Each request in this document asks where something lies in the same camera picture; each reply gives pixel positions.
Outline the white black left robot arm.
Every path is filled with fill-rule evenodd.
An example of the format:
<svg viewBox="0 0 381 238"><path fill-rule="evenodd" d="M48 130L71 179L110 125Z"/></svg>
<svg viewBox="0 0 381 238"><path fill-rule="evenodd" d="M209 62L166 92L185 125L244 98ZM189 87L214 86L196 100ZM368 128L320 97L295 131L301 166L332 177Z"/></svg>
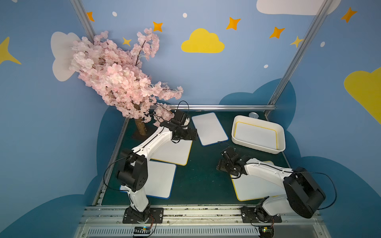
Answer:
<svg viewBox="0 0 381 238"><path fill-rule="evenodd" d="M174 117L162 121L158 129L140 145L131 150L122 152L117 179L130 199L129 210L146 220L149 215L150 203L144 186L148 180L148 163L151 156L165 143L181 140L195 141L197 130L189 128L190 118L180 110L176 110Z"/></svg>

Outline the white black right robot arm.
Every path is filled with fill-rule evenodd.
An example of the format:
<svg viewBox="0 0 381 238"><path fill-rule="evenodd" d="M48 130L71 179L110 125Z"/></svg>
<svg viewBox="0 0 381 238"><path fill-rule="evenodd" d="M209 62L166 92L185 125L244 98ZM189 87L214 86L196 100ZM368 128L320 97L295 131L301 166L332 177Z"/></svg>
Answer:
<svg viewBox="0 0 381 238"><path fill-rule="evenodd" d="M312 218L325 201L326 195L311 173L305 168L283 168L262 162L246 155L239 155L232 147L221 152L222 158L217 170L227 172L234 179L242 175L268 181L285 191L276 197L265 196L251 212L243 211L246 218L268 223L276 220L280 214L296 213L303 218Z"/></svg>

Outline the blue-framed whiteboard near box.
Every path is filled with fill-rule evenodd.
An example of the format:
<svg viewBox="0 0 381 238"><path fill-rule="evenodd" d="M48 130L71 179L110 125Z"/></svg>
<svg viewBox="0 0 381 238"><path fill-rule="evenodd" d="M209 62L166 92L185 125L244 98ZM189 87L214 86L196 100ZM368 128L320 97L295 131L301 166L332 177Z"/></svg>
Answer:
<svg viewBox="0 0 381 238"><path fill-rule="evenodd" d="M191 118L202 146L228 141L228 136L215 113L207 113Z"/></svg>

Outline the white plastic storage box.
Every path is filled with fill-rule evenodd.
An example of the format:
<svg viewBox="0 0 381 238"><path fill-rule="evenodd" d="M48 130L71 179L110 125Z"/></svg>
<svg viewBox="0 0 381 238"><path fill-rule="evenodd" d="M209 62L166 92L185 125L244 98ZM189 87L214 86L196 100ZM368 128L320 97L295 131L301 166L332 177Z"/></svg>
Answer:
<svg viewBox="0 0 381 238"><path fill-rule="evenodd" d="M286 149L283 127L265 120L236 116L231 135L233 143L254 150L279 154Z"/></svg>

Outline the blue-framed whiteboard front left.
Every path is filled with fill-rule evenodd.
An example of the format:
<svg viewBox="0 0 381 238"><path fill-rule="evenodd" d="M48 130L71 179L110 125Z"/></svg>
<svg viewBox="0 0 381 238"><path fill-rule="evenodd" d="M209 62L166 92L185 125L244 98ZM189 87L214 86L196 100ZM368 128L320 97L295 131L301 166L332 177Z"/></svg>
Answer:
<svg viewBox="0 0 381 238"><path fill-rule="evenodd" d="M154 198L169 199L177 166L175 164L150 161L148 180L144 186L146 195Z"/></svg>

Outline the right round circuit board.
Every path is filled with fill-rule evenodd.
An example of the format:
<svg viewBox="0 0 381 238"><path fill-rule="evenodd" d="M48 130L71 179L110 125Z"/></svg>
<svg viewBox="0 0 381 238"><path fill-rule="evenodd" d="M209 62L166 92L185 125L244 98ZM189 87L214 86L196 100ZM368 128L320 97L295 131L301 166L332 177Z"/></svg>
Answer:
<svg viewBox="0 0 381 238"><path fill-rule="evenodd" d="M274 227L259 227L259 238L273 238Z"/></svg>

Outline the pink artificial blossom tree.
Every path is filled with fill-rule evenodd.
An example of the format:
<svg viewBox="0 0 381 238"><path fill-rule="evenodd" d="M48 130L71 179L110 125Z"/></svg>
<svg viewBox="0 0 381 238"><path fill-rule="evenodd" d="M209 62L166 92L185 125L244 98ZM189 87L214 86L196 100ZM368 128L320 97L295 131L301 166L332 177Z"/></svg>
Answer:
<svg viewBox="0 0 381 238"><path fill-rule="evenodd" d="M170 88L165 82L154 83L142 71L142 60L155 57L160 39L153 29L137 33L138 42L131 50L123 50L108 38L108 32L94 36L93 41L82 37L74 41L70 69L78 78L100 95L108 106L114 106L125 118L154 126L174 117L165 101L179 100L182 87Z"/></svg>

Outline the left green circuit board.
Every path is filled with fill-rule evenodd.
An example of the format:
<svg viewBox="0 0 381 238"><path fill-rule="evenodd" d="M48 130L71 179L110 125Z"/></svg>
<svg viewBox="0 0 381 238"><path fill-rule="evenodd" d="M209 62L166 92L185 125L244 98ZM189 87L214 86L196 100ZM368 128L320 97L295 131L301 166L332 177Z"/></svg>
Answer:
<svg viewBox="0 0 381 238"><path fill-rule="evenodd" d="M135 226L133 228L133 238L146 238L149 237L153 229L147 226Z"/></svg>

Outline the horizontal aluminium back rail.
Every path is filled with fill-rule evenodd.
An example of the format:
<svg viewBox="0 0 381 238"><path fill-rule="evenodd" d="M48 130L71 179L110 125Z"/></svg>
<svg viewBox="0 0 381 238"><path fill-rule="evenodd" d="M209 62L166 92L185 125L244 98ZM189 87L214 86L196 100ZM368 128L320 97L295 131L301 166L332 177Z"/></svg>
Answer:
<svg viewBox="0 0 381 238"><path fill-rule="evenodd" d="M185 111L273 111L276 109L275 105L168 105L169 110L185 110Z"/></svg>

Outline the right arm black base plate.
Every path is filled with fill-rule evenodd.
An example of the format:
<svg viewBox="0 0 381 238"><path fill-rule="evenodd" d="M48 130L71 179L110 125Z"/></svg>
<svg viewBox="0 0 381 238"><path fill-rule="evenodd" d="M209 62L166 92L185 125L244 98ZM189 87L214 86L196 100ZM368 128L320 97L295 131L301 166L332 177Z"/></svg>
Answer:
<svg viewBox="0 0 381 238"><path fill-rule="evenodd" d="M261 207L243 206L240 208L243 223L281 223L280 215L271 216Z"/></svg>

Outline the right aluminium corner post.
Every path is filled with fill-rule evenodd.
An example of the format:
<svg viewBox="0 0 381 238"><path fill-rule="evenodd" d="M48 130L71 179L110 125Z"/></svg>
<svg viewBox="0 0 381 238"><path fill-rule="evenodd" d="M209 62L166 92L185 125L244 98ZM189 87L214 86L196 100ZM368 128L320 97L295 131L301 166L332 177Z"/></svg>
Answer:
<svg viewBox="0 0 381 238"><path fill-rule="evenodd" d="M304 40L301 43L301 46L298 47L289 67L287 68L284 76L281 78L278 86L276 87L273 95L271 96L268 106L269 109L266 109L264 111L264 115L266 119L268 119L268 116L271 111L274 111L276 109L276 102L278 101L279 97L281 96L282 92L284 91L286 85L288 84L289 80L291 79L292 75L294 74L295 70L297 69L299 63L301 62L304 54L307 52L308 47L312 43L314 37L316 36L317 32L319 31L320 27L322 26L324 20L328 16L329 9L331 5L333 4L333 0L325 0L322 2L319 10L317 11L311 25L309 26L305 36Z"/></svg>

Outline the aluminium corner post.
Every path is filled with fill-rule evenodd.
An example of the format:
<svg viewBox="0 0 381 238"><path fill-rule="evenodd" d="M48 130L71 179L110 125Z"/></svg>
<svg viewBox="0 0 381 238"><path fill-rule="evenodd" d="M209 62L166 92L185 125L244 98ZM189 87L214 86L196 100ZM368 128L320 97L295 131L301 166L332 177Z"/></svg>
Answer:
<svg viewBox="0 0 381 238"><path fill-rule="evenodd" d="M289 80L291 79L292 75L294 74L295 70L297 69L299 63L301 62L304 54L307 52L308 47L312 43L314 37L316 36L317 32L319 31L320 27L322 26L324 20L328 16L329 9L331 5L333 4L333 0L325 0L322 2L319 10L317 11L311 25L309 26L305 36L304 40L301 43L301 46L298 47L289 67L287 68L284 76L281 78L278 86L276 87L273 95L271 96L268 106L269 109L266 109L264 111L264 115L266 119L268 119L268 116L271 111L274 111L276 109L276 102L278 101L279 97L281 96L282 92L284 91L286 85L288 84Z"/></svg>
<svg viewBox="0 0 381 238"><path fill-rule="evenodd" d="M93 38L95 36L95 32L94 32L94 29L91 25L91 21L87 15L87 12L85 10L85 7L83 5L83 2L81 0L70 0L73 8L74 8L74 11L85 31L85 34L87 36L87 38L93 42Z"/></svg>

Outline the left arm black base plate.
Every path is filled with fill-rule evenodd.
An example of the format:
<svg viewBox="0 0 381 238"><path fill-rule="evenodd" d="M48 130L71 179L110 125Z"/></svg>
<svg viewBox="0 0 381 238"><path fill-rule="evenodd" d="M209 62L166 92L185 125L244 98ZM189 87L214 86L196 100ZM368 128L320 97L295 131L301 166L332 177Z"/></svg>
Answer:
<svg viewBox="0 0 381 238"><path fill-rule="evenodd" d="M143 212L138 212L131 207L125 210L123 224L161 224L163 222L163 208L146 208Z"/></svg>

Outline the aluminium front rail frame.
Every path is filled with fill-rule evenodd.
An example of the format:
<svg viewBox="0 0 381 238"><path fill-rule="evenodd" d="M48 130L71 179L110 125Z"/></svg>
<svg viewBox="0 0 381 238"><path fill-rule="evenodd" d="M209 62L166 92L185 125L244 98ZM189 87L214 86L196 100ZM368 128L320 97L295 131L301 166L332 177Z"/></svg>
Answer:
<svg viewBox="0 0 381 238"><path fill-rule="evenodd" d="M163 208L161 224L123 224L125 206L86 207L76 238L133 238L135 226L152 228L147 238L259 238L259 227L274 227L274 238L329 238L319 213L311 219L280 214L281 223L243 223L239 205L153 206Z"/></svg>

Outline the left aluminium corner post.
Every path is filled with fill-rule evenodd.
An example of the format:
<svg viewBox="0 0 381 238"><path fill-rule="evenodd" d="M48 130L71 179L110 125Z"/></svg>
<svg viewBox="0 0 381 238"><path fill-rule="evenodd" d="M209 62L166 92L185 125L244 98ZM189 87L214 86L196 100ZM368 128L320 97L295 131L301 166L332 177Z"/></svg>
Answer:
<svg viewBox="0 0 381 238"><path fill-rule="evenodd" d="M87 12L85 10L85 7L83 5L83 2L81 0L70 0L73 8L74 8L74 11L85 31L85 34L87 36L87 38L93 42L93 38L95 36L95 32L94 32L94 29L91 25L91 21L87 15Z"/></svg>

